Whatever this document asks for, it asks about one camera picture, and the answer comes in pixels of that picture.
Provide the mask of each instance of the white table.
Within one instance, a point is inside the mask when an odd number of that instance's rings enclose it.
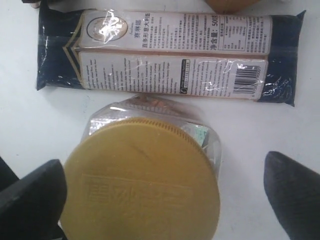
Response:
[[[66,11],[211,11],[203,0],[79,0],[77,6],[72,2],[60,5]],[[268,151],[280,151],[320,172],[320,2],[263,0],[243,13],[296,15],[305,9],[295,108],[241,100],[177,98],[199,106],[222,140],[222,209],[216,240],[289,239],[263,187]],[[132,94],[50,87],[37,92],[37,10],[19,0],[2,0],[0,23],[0,155],[23,177],[50,159],[64,163],[79,143],[90,115]]]

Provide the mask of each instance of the spaghetti package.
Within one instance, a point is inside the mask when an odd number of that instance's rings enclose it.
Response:
[[[62,13],[42,1],[37,89],[56,86],[293,106],[304,14]]]

